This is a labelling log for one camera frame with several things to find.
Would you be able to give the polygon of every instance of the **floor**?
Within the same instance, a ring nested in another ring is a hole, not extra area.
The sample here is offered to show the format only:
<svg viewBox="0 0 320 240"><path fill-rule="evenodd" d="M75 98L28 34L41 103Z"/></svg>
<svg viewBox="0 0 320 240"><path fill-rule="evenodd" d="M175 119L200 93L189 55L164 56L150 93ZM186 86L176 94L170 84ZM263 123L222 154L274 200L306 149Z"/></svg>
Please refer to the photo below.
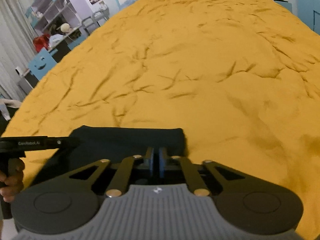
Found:
<svg viewBox="0 0 320 240"><path fill-rule="evenodd" d="M11 240L17 234L13 219L4 220L1 240Z"/></svg>

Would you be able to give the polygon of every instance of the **white ball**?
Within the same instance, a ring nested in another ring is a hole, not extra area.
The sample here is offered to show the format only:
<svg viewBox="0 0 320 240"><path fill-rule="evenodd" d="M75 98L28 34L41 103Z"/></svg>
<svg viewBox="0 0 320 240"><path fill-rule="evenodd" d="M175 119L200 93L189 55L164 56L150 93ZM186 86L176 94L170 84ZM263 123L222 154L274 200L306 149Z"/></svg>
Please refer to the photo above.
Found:
<svg viewBox="0 0 320 240"><path fill-rule="evenodd" d="M64 24L61 25L60 30L63 33L67 33L68 31L70 31L70 25L67 24L67 23L64 23Z"/></svg>

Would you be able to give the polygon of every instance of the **white curtain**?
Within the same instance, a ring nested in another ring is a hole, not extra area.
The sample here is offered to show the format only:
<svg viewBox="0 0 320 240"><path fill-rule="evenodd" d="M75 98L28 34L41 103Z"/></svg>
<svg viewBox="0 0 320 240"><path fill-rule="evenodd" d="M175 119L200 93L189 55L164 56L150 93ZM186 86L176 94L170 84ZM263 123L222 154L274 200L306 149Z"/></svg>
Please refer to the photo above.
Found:
<svg viewBox="0 0 320 240"><path fill-rule="evenodd" d="M0 93L4 96L24 99L15 68L27 70L36 53L32 42L36 36L19 0L0 0Z"/></svg>

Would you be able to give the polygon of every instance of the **logo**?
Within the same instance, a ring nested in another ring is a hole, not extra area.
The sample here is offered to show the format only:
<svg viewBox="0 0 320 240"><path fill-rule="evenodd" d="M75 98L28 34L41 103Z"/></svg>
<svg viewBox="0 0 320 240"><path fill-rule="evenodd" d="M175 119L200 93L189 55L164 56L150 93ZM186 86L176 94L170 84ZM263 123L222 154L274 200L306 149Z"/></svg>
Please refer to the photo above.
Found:
<svg viewBox="0 0 320 240"><path fill-rule="evenodd" d="M40 145L40 142L18 142L19 146L24 146L24 145Z"/></svg>
<svg viewBox="0 0 320 240"><path fill-rule="evenodd" d="M160 187L156 187L156 188L153 190L153 192L154 192L154 193L157 193L157 194L161 193L162 191L163 191L163 189L160 188Z"/></svg>

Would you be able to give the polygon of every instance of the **circular pad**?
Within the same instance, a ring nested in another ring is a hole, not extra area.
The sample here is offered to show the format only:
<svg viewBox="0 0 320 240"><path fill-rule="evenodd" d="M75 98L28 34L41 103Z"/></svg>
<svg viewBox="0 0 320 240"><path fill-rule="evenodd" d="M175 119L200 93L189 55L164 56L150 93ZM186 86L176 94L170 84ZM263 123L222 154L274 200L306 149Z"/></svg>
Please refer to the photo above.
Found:
<svg viewBox="0 0 320 240"><path fill-rule="evenodd" d="M253 192L243 199L244 206L256 213L268 214L276 211L281 201L273 194L265 192Z"/></svg>
<svg viewBox="0 0 320 240"><path fill-rule="evenodd" d="M18 228L55 235L88 223L98 212L99 202L85 181L53 179L22 191L11 210Z"/></svg>
<svg viewBox="0 0 320 240"><path fill-rule="evenodd" d="M35 208L42 213L54 214L66 210L72 203L70 196L62 192L49 192L36 197Z"/></svg>

